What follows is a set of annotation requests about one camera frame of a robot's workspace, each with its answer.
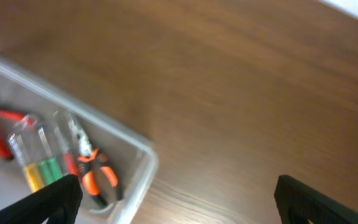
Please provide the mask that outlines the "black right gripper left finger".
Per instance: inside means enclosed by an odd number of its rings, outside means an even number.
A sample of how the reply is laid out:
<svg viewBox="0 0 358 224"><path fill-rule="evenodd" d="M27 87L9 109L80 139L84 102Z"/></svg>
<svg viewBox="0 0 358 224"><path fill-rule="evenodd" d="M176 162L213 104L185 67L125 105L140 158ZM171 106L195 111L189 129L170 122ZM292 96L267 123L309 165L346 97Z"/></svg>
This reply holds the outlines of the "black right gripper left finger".
<svg viewBox="0 0 358 224"><path fill-rule="evenodd" d="M66 175L0 210L0 224L74 224L82 198L83 191L77 176Z"/></svg>

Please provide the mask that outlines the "orange black long-nose pliers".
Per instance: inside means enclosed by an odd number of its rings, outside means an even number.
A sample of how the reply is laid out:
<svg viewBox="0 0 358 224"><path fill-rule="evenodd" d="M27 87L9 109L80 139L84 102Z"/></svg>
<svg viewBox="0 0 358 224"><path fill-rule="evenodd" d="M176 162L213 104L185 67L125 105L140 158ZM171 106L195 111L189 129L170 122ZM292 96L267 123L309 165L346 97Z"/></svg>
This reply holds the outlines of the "orange black long-nose pliers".
<svg viewBox="0 0 358 224"><path fill-rule="evenodd" d="M68 125L73 141L78 148L76 161L86 193L100 208L109 205L108 198L103 193L101 183L97 179L97 174L103 174L114 195L114 200L122 200L121 183L107 153L92 145L87 132L75 118L70 118Z"/></svg>

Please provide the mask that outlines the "clear screwdriver set case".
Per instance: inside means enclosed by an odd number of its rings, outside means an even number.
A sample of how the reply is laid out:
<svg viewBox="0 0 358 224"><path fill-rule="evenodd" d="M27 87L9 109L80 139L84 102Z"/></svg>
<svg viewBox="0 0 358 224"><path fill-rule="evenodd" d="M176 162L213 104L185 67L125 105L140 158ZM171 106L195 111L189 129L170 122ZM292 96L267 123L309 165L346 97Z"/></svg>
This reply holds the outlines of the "clear screwdriver set case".
<svg viewBox="0 0 358 224"><path fill-rule="evenodd" d="M26 114L15 123L7 143L33 193L68 174L79 176L71 147L56 120Z"/></svg>

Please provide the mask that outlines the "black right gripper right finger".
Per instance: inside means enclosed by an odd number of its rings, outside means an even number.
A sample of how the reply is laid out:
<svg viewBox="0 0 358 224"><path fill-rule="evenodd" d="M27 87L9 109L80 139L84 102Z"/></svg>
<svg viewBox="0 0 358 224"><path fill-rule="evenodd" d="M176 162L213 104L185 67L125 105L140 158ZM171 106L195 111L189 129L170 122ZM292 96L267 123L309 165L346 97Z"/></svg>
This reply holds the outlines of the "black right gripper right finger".
<svg viewBox="0 0 358 224"><path fill-rule="evenodd" d="M358 212L290 175L280 175L274 198L284 224L358 224Z"/></svg>

